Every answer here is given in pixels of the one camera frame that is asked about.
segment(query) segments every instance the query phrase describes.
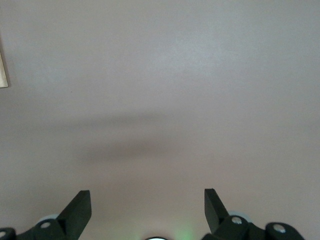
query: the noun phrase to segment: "led light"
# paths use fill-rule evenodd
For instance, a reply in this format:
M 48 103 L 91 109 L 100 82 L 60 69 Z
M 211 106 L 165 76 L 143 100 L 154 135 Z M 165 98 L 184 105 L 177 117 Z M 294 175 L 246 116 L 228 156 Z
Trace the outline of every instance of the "led light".
M 146 240 L 167 240 L 167 239 L 159 236 L 154 236 L 154 237 L 149 237 Z

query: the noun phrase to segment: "screw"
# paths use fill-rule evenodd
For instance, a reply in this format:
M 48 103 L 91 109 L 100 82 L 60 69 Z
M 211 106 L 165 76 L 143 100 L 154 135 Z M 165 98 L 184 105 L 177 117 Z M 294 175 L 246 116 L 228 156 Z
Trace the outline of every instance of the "screw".
M 282 233 L 282 234 L 284 234 L 286 232 L 286 229 L 284 228 L 284 226 L 282 226 L 280 224 L 273 225 L 273 229 L 279 233 Z
M 51 223 L 48 222 L 48 221 L 46 221 L 46 222 L 44 222 L 44 223 L 41 224 L 40 228 L 46 229 L 46 228 L 49 227 L 50 225 L 51 225 Z
M 234 224 L 242 224 L 242 220 L 238 216 L 234 216 L 231 220 Z

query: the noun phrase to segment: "green light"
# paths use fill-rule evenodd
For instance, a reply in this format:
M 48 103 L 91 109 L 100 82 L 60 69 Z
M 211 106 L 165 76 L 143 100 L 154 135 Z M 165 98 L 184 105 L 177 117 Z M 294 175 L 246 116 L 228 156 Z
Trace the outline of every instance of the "green light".
M 178 230 L 175 232 L 174 240 L 195 240 L 191 229 Z

